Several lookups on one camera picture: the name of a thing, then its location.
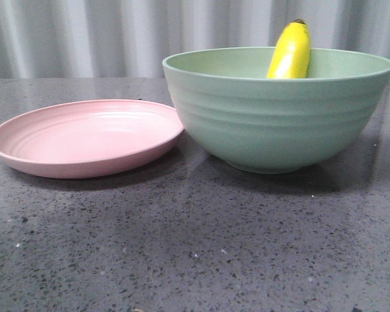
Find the yellow banana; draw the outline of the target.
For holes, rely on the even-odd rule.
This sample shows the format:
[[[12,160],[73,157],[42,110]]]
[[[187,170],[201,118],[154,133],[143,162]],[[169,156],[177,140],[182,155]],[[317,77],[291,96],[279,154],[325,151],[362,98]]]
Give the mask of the yellow banana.
[[[310,59],[311,37],[302,19],[290,22],[277,41],[267,78],[306,78]]]

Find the green ribbed bowl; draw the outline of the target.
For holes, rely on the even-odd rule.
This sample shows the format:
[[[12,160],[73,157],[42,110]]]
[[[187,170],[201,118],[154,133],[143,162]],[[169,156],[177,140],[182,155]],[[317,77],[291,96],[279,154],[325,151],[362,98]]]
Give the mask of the green ribbed bowl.
[[[313,48],[303,79],[266,77],[272,47],[230,47],[163,60],[186,132],[210,154],[253,173],[325,161],[368,124],[390,80],[378,55]]]

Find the pink plate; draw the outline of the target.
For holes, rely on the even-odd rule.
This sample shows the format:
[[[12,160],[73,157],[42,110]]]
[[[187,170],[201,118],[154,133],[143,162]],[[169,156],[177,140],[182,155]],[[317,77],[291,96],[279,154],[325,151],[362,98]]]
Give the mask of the pink plate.
[[[0,158],[34,176],[107,176],[158,159],[182,132],[176,110],[168,105],[135,99],[78,101],[2,123]]]

